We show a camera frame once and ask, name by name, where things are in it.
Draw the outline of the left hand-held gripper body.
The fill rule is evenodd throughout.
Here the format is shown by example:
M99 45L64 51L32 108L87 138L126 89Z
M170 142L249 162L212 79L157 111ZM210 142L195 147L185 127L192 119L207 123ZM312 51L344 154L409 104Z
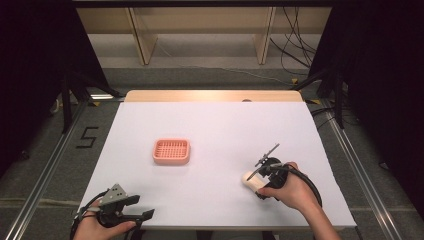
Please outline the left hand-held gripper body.
M126 221L132 221L131 216L124 215L123 209L119 209L117 203L119 200L129 197L124 189L119 185L113 185L106 191L105 195L99 201L99 211L97 212L98 222L106 228L111 228Z

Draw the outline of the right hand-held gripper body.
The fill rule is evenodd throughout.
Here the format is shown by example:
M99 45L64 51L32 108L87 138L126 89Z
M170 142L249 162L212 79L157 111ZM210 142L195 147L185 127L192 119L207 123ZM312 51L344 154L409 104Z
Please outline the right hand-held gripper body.
M288 176L288 167L278 158L271 157L278 147L279 143L266 152L255 164L256 173L268 180L266 187L274 189L282 188Z

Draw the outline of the cream soap bar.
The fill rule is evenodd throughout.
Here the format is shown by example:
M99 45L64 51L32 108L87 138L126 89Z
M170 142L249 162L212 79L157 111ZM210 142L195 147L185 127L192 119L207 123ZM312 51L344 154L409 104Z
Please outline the cream soap bar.
M259 176L255 176L250 181L247 181L247 177L251 173L252 171L248 171L242 175L242 183L256 193L259 189L263 188L266 183Z

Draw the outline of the person's right hand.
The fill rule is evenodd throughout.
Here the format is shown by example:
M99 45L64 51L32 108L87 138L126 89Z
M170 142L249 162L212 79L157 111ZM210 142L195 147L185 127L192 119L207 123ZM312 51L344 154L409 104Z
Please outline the person's right hand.
M300 177L293 173L288 174L286 183L282 188L263 187L258 190L258 193L277 198L286 206L298 210L304 217L315 216L322 212L322 207L313 191Z

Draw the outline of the person's left hand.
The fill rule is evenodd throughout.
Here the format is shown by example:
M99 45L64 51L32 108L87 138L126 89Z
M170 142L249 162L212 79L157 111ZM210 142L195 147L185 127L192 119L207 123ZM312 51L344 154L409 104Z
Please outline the person's left hand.
M106 228L98 222L95 212L87 211L78 224L72 240L111 240L116 236L128 232L135 226L135 222L127 221L117 226Z

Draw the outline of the white table cover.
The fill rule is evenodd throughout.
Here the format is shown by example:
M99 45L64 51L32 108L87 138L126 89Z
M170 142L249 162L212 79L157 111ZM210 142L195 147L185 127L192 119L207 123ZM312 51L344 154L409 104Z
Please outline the white table cover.
M159 165L158 139L187 139L185 165ZM259 199L242 183L272 147L293 161L318 188L336 227L355 222L335 181L313 118L303 102L123 103L119 106L83 199L120 184L138 204L127 214L154 209L146 229L272 229L303 227L297 211Z

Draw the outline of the pink soap dish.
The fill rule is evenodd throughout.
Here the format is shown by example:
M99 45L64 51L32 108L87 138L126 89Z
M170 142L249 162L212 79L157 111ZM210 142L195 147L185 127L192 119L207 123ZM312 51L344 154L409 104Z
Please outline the pink soap dish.
M179 166L190 159L190 142L187 139L158 139L152 157L156 164Z

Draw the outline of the black metal stand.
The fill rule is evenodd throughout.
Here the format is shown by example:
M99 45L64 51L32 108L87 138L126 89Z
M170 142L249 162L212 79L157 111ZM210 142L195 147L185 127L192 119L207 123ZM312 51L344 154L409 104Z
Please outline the black metal stand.
M321 83L317 90L317 96L319 98L328 98L331 93L334 94L335 101L335 120L341 129L344 128L343 117L342 117L342 105L343 105L343 75L339 70L331 68L322 69L311 76L307 77L301 83L294 85L292 90L300 91L306 86L313 82L320 80Z
M64 126L63 133L66 133L72 126L73 115L71 110L71 96L74 96L79 103L88 102L92 99L88 92L88 87L97 88L113 98L122 98L124 94L112 89L107 83L96 81L82 73L67 70L61 80L61 96L63 103Z

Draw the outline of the black curtain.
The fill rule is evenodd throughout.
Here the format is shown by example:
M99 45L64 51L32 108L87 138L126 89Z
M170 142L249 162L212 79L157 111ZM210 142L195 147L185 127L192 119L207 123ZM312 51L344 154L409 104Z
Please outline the black curtain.
M107 80L72 0L0 0L0 177L26 150L67 73Z
M340 0L310 72L340 49L352 109L424 219L424 0Z

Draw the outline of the light wooden shelf unit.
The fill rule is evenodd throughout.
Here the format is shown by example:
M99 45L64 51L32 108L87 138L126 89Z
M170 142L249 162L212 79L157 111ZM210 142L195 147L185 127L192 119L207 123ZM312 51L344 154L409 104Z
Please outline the light wooden shelf unit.
M77 13L89 34L131 34L140 63L150 63L162 34L250 34L259 64L266 62L270 37L321 34L329 7L113 7L82 8Z

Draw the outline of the aluminium floor rail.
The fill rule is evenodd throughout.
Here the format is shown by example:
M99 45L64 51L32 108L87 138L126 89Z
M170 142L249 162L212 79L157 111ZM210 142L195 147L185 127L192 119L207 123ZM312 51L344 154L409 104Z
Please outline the aluminium floor rail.
M345 130L336 121L336 114L327 113L327 118L384 236L387 240L403 240L391 213L366 173Z
M46 191L46 188L54 175L61 158L69 144L70 138L73 135L75 126L80 119L82 113L87 106L87 102L80 101L75 107L75 112L71 112L71 120L68 125L64 125L64 129L61 131L61 135L52 150L46 165L39 174L37 181L35 182L30 194L25 199L22 207L11 224L10 229L4 240L21 240L35 211Z

